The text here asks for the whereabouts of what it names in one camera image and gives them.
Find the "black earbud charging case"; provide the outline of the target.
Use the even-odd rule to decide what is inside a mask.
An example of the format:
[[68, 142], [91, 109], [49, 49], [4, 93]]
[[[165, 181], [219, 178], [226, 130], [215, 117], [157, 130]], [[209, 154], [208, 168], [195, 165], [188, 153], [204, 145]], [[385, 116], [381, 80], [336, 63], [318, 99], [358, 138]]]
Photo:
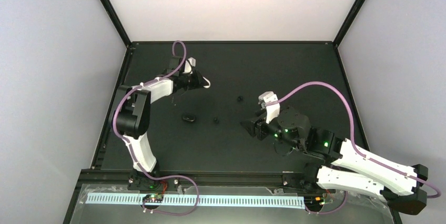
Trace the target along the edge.
[[192, 113], [183, 113], [181, 119], [187, 123], [194, 123], [197, 120], [197, 117]]

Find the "white earbud charging case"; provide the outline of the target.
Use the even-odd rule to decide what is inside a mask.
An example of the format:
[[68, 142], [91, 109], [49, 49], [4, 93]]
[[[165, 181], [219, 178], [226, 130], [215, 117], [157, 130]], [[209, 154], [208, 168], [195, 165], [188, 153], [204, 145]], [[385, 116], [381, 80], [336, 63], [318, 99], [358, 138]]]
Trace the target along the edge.
[[202, 84], [203, 88], [210, 88], [211, 87], [211, 83], [208, 79], [204, 78], [204, 83]]

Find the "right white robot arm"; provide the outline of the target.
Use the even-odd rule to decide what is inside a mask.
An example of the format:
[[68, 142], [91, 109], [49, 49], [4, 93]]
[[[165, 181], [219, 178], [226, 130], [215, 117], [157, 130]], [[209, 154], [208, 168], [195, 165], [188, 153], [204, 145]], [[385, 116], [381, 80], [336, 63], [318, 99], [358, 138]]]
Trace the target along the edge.
[[422, 190], [428, 178], [426, 166], [400, 165], [370, 153], [349, 139], [311, 126], [309, 118], [292, 107], [272, 114], [262, 109], [240, 124], [251, 137], [273, 137], [308, 158], [301, 173], [284, 176], [292, 188], [315, 195], [352, 191], [407, 215], [417, 215], [427, 206], [428, 196]]

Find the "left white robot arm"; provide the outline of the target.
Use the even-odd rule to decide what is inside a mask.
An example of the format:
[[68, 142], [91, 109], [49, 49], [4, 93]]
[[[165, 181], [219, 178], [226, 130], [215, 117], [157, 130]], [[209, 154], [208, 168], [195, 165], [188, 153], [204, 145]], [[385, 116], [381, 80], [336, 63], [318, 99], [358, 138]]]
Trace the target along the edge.
[[117, 88], [109, 123], [117, 137], [125, 143], [137, 172], [152, 176], [157, 169], [157, 160], [147, 135], [151, 105], [181, 89], [209, 87], [210, 81], [196, 69], [195, 58], [174, 56], [163, 74], [146, 83]]

